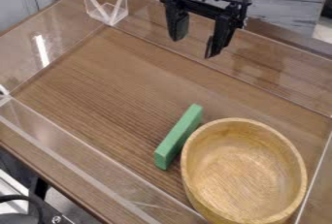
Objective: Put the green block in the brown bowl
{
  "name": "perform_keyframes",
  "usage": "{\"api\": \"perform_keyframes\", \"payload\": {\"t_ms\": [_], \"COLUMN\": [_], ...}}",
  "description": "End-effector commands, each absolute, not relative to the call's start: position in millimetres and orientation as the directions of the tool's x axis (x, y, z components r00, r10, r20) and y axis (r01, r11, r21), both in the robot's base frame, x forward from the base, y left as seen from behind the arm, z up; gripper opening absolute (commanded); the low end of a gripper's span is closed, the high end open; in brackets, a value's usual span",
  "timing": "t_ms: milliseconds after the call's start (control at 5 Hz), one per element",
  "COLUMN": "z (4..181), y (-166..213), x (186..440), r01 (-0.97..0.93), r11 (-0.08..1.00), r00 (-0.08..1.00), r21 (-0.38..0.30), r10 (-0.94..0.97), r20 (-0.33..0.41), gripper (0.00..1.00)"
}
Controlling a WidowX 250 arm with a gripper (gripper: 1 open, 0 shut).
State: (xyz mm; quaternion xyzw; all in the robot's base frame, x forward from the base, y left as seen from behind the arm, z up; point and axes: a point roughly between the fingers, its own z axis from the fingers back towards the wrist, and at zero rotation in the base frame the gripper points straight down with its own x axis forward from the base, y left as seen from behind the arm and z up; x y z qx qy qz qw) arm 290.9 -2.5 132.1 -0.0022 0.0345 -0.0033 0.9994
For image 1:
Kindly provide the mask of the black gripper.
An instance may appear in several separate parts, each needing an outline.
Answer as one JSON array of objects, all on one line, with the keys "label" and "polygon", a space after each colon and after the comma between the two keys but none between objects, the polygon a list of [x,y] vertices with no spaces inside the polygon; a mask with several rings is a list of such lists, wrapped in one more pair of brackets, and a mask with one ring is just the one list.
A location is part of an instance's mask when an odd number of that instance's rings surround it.
[{"label": "black gripper", "polygon": [[252,0],[160,0],[160,2],[166,8],[167,30],[174,42],[187,34],[190,13],[215,20],[205,58],[218,55],[229,44],[233,28],[243,26]]}]

